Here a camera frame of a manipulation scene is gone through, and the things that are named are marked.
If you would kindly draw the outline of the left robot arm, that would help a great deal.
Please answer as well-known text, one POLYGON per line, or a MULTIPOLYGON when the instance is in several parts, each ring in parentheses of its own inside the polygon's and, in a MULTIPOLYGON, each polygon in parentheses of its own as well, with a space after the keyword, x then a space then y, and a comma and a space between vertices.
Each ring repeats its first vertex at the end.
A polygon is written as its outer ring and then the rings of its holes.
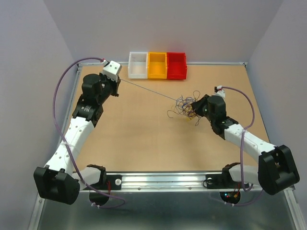
POLYGON ((118 96, 119 84, 117 74, 88 74, 83 78, 82 94, 67 132, 61 135, 61 143, 45 166, 35 169, 41 198, 71 205, 79 192, 91 185, 110 189, 105 167, 90 164, 81 171, 75 169, 75 160, 103 113, 103 103, 109 96, 118 96))

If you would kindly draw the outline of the red plastic bin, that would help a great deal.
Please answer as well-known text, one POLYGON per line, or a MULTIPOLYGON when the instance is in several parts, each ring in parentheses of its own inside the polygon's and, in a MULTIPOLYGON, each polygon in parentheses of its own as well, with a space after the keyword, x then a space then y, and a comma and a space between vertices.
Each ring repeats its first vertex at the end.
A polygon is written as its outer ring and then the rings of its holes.
POLYGON ((186 54, 178 52, 167 52, 167 79, 182 81, 186 78, 186 54))

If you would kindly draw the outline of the yellow plastic bin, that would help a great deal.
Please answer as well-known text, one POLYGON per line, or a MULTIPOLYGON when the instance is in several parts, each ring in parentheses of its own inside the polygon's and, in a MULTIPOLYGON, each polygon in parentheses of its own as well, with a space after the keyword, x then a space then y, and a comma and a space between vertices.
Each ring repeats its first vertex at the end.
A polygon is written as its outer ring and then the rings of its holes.
POLYGON ((167 79, 167 53, 149 52, 148 53, 148 79, 166 80, 167 79))

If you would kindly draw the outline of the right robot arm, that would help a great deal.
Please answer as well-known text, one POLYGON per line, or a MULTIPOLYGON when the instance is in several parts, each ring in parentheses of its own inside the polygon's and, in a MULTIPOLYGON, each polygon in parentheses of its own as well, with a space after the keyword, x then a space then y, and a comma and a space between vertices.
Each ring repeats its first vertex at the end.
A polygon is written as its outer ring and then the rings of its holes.
POLYGON ((227 116, 224 99, 218 95, 205 95, 191 104, 193 112, 206 117, 213 132, 223 140, 240 147, 258 164, 256 167, 239 162, 226 165, 217 181, 223 187, 239 182, 260 186, 267 194, 276 193, 300 181, 291 150, 275 146, 245 130, 236 120, 227 116))

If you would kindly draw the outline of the white plastic bin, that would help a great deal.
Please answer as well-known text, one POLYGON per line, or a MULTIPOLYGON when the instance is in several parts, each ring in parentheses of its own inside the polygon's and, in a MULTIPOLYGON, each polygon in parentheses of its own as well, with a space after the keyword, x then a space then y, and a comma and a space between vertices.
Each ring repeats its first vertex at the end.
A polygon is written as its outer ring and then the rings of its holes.
POLYGON ((128 78, 148 79, 148 52, 130 52, 128 78))

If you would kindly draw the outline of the aluminium front rail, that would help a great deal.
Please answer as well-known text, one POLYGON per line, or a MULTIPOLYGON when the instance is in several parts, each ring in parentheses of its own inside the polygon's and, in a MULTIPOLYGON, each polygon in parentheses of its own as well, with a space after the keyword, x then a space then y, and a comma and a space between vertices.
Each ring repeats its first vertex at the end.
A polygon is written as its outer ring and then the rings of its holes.
POLYGON ((108 172, 111 192, 207 192, 243 191, 238 182, 225 185, 219 171, 108 172))

